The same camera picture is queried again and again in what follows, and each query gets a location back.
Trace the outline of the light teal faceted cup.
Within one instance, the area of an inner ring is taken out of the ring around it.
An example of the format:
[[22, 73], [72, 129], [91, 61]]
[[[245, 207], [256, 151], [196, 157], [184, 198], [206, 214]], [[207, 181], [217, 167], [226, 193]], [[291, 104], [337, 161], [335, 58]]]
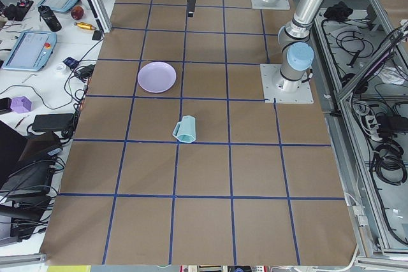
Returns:
[[196, 141], [196, 119], [190, 115], [183, 116], [182, 120], [176, 123], [172, 135], [181, 143]]

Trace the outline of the lilac plate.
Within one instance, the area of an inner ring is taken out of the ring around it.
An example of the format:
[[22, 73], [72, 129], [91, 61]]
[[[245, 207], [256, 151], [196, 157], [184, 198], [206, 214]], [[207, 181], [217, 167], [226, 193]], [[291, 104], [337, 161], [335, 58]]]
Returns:
[[175, 69], [165, 62], [151, 62], [144, 65], [138, 73], [139, 86], [150, 93], [169, 90], [177, 79]]

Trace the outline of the gold metal cylinder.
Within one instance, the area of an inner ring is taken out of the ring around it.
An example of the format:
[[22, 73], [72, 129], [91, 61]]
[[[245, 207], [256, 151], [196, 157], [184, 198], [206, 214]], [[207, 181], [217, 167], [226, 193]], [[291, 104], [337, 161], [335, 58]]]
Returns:
[[88, 24], [88, 23], [85, 23], [85, 22], [75, 22], [73, 25], [80, 28], [80, 29], [87, 30], [87, 31], [95, 31], [96, 30], [96, 27], [94, 25]]

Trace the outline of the red apple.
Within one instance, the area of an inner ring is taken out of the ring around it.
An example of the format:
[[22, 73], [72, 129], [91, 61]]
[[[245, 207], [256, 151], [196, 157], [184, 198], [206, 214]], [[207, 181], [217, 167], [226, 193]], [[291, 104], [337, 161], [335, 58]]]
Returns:
[[80, 20], [84, 16], [84, 9], [81, 6], [74, 6], [71, 9], [71, 17], [74, 20]]

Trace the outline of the black water bottle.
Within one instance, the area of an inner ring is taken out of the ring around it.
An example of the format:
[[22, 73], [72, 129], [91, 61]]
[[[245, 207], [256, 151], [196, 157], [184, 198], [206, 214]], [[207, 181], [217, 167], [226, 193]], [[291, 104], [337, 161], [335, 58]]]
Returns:
[[40, 18], [46, 23], [52, 32], [58, 32], [62, 29], [61, 23], [58, 21], [55, 13], [49, 6], [41, 5], [38, 7]]

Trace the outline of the black cloth bundle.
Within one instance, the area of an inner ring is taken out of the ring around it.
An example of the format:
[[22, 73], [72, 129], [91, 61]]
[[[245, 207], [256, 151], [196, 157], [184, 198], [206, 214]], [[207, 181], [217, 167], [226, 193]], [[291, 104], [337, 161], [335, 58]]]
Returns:
[[324, 12], [323, 17], [327, 20], [334, 20], [337, 22], [343, 22], [349, 18], [353, 13], [353, 9], [349, 8], [343, 1], [327, 8]]

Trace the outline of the blue teach pendant near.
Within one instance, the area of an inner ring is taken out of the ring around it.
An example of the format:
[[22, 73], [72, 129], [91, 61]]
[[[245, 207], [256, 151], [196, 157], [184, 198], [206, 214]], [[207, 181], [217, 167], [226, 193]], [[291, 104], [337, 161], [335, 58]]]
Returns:
[[57, 43], [50, 31], [23, 31], [1, 66], [5, 70], [39, 71], [48, 62]]

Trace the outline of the black power adapter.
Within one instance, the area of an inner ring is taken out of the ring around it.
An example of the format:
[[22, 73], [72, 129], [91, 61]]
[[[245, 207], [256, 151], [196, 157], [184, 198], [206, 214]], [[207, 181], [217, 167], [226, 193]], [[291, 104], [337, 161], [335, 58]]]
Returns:
[[62, 131], [73, 119], [72, 113], [54, 113], [37, 115], [31, 129], [34, 132]]

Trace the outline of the purple plastic block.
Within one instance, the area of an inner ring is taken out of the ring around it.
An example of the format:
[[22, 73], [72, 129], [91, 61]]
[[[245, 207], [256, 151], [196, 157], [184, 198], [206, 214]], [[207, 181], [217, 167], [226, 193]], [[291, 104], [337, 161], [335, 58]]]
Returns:
[[25, 96], [14, 97], [11, 99], [10, 108], [15, 113], [28, 113], [31, 111], [32, 102]]

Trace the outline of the white power strip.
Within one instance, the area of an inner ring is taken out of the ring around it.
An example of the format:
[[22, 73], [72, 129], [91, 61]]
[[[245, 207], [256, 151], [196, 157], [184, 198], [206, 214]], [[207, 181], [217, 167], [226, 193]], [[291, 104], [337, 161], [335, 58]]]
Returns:
[[366, 115], [364, 117], [366, 122], [366, 132], [373, 141], [380, 142], [382, 138], [379, 136], [379, 124], [374, 115]]

